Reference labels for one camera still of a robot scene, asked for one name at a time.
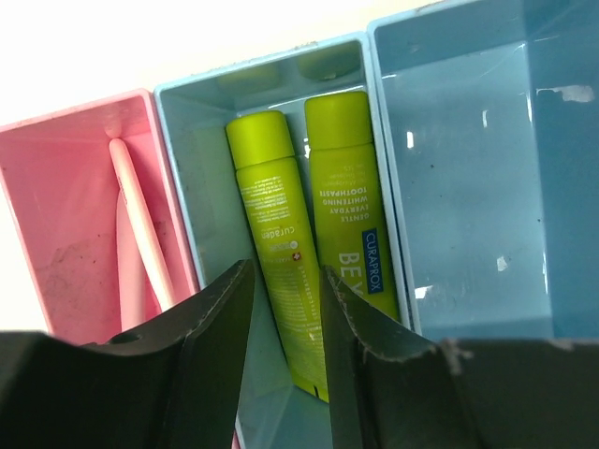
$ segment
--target curaden logo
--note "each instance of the curaden logo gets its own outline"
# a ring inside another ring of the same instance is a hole
[[[362,232],[362,244],[364,245],[368,293],[381,293],[383,291],[383,273],[381,272],[381,252],[376,228]]]

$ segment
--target yellow-green toothpaste tube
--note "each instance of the yellow-green toothpaste tube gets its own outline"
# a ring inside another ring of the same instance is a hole
[[[318,260],[285,116],[247,115],[226,133],[291,377],[328,401]]]
[[[397,320],[368,96],[318,96],[306,101],[305,113],[319,262]]]

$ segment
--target white wall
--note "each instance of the white wall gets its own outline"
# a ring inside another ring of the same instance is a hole
[[[0,1],[0,124],[365,29],[435,0]],[[45,329],[0,195],[0,329]]]

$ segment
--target tube cap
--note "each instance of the tube cap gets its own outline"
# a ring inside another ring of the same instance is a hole
[[[373,141],[365,92],[317,96],[306,101],[305,111],[312,151],[354,147]]]
[[[293,156],[293,145],[284,114],[267,110],[246,115],[226,126],[235,168]]]

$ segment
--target pink toothbrush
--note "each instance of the pink toothbrush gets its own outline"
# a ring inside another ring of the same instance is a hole
[[[116,253],[119,267],[121,327],[125,332],[145,321],[146,272],[121,192],[116,201]]]
[[[162,311],[175,305],[175,294],[168,276],[167,263],[160,250],[148,206],[139,186],[138,176],[125,143],[119,138],[110,141],[110,157],[138,244],[141,260]]]

